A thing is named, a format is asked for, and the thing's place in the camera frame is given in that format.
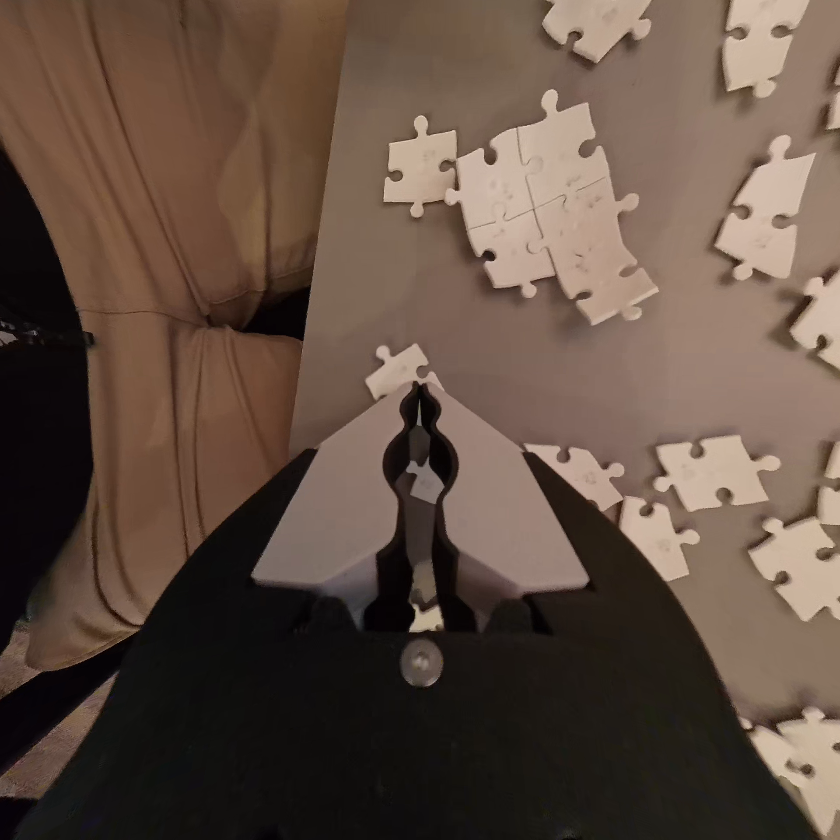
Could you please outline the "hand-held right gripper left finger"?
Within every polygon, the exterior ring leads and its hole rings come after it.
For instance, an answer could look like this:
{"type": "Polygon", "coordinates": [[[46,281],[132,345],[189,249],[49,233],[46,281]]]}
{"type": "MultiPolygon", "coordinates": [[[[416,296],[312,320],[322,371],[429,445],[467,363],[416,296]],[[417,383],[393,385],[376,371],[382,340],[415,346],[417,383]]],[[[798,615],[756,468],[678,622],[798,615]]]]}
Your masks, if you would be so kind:
{"type": "Polygon", "coordinates": [[[419,386],[399,386],[322,441],[259,557],[252,578],[337,597],[357,625],[379,594],[377,555],[400,529],[400,498],[385,469],[417,422],[419,386]]]}

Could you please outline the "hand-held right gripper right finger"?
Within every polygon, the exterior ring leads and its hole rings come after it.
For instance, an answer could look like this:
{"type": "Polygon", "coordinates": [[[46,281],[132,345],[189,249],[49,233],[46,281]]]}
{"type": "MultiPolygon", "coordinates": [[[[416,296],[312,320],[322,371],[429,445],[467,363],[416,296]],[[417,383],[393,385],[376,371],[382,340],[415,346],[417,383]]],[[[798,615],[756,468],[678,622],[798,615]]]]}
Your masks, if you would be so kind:
{"type": "Polygon", "coordinates": [[[445,623],[486,623],[501,602],[590,582],[522,449],[436,385],[423,387],[437,497],[433,569],[445,623]]]}

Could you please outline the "single white puzzle piece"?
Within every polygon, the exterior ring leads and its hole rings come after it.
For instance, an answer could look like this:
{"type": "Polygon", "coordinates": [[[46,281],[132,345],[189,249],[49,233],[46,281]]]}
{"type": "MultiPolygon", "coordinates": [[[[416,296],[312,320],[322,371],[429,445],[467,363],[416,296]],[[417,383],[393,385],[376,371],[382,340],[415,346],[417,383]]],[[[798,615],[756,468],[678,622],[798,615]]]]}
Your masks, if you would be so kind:
{"type": "MultiPolygon", "coordinates": [[[[381,345],[376,348],[374,354],[381,365],[364,381],[376,401],[408,382],[434,384],[441,390],[444,388],[436,373],[420,372],[420,369],[427,368],[428,358],[418,343],[412,343],[396,354],[393,354],[388,346],[381,345]]],[[[430,505],[435,504],[444,488],[444,482],[432,469],[429,457],[426,457],[422,464],[413,458],[406,468],[406,473],[413,476],[411,497],[430,505]]]]}

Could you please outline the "assembled white puzzle section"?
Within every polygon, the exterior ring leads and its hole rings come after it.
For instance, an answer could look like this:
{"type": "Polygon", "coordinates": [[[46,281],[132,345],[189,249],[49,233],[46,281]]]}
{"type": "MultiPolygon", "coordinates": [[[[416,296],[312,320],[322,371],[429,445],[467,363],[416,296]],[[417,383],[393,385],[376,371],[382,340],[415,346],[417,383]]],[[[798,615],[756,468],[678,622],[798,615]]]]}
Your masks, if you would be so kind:
{"type": "Polygon", "coordinates": [[[627,247],[622,218],[639,195],[616,194],[610,164],[596,140],[589,102],[560,108],[547,90],[542,119],[499,133],[484,150],[458,157],[457,186],[445,202],[457,205],[469,245],[482,258],[491,286],[533,299],[554,279],[591,326],[616,317],[638,320],[658,287],[627,247]]]}

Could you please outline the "scattered loose white puzzle pieces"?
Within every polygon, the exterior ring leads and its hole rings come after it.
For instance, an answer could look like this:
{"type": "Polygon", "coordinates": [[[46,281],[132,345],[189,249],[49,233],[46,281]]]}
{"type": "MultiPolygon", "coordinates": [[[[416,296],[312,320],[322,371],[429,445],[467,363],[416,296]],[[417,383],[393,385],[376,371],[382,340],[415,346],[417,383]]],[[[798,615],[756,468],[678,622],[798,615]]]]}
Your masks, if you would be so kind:
{"type": "Polygon", "coordinates": [[[590,325],[543,279],[530,301],[492,290],[458,205],[432,205],[402,237],[404,301],[388,338],[418,342],[456,396],[521,445],[619,462],[610,509],[649,529],[663,507],[688,573],[670,582],[751,732],[788,742],[786,781],[801,802],[829,780],[818,732],[838,720],[838,526],[817,518],[838,442],[838,369],[788,330],[813,299],[810,275],[838,272],[838,140],[819,134],[838,69],[838,2],[810,2],[781,74],[759,100],[725,93],[719,69],[729,2],[652,2],[652,32],[625,36],[596,66],[539,26],[548,2],[376,2],[388,130],[429,117],[458,150],[587,102],[616,202],[614,219],[658,292],[590,325]],[[642,507],[637,508],[637,500],[642,507]]]}

